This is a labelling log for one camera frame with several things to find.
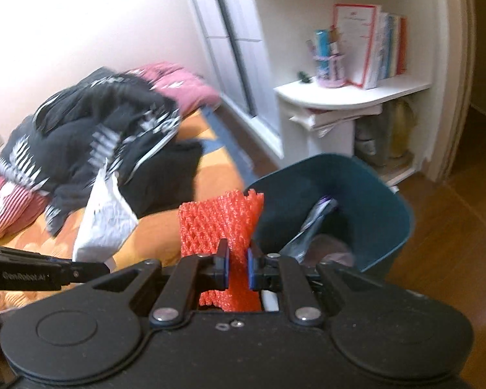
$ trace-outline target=white wardrobe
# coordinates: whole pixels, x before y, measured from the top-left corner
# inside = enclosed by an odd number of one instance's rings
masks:
[[[405,96],[416,112],[413,162],[396,171],[400,181],[430,161],[442,118],[460,103],[471,74],[469,0],[193,0],[225,103],[279,166],[321,152],[353,154],[353,121],[327,135],[289,120],[289,106],[353,110]],[[407,73],[376,89],[301,85],[297,72],[313,75],[306,40],[332,24],[334,3],[377,4],[408,18]]]

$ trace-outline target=pink blanket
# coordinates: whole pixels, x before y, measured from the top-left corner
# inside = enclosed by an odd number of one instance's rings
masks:
[[[148,80],[153,89],[175,100],[183,118],[203,105],[217,107],[221,102],[215,89],[179,64],[146,64],[127,73]]]

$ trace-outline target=paper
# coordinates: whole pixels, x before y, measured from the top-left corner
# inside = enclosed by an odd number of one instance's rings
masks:
[[[334,25],[338,29],[345,71],[348,80],[363,87],[372,60],[372,46],[375,38],[380,6],[335,5]]]
[[[301,124],[308,131],[319,132],[319,137],[324,137],[337,124],[346,121],[356,120],[364,115],[378,115],[381,113],[382,105],[373,105],[366,108],[351,110],[317,110],[302,108],[293,105],[284,107],[290,121]]]

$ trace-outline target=pink pen holder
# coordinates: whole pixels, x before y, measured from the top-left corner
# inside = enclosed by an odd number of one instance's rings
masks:
[[[346,72],[343,67],[343,54],[330,57],[315,56],[317,63],[317,84],[323,88],[340,88],[346,84]]]

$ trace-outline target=red-bordered book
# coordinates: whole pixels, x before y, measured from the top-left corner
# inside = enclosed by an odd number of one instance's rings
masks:
[[[402,75],[407,71],[407,18],[401,16],[399,19],[399,54],[397,75]]]
[[[380,12],[381,6],[377,5],[335,4],[333,8],[333,26],[340,34],[346,77],[359,88],[371,75]]]

